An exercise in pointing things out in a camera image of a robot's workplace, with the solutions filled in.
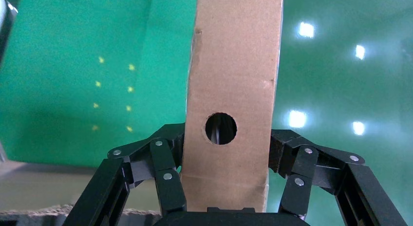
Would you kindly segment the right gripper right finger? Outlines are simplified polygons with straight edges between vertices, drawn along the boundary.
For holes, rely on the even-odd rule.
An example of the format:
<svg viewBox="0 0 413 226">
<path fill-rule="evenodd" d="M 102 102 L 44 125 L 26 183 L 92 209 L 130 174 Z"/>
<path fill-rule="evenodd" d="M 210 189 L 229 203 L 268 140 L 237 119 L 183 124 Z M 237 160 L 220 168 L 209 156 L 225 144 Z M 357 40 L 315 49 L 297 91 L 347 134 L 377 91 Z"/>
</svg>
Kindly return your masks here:
<svg viewBox="0 0 413 226">
<path fill-rule="evenodd" d="M 335 197 L 347 226 L 404 226 L 405 220 L 365 160 L 315 144 L 292 130 L 272 130 L 268 166 L 286 179 L 279 212 L 304 220 L 313 186 Z"/>
</svg>

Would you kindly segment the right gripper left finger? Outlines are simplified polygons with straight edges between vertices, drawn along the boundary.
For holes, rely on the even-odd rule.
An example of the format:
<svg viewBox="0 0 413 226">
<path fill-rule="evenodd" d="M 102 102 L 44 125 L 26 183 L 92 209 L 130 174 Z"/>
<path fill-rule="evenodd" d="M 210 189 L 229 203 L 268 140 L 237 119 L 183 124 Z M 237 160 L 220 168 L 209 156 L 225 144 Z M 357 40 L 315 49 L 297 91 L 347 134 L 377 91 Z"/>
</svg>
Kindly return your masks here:
<svg viewBox="0 0 413 226">
<path fill-rule="evenodd" d="M 162 215 L 185 211 L 177 168 L 185 124 L 165 124 L 148 138 L 111 149 L 64 221 L 65 226 L 116 226 L 130 190 L 154 179 Z"/>
</svg>

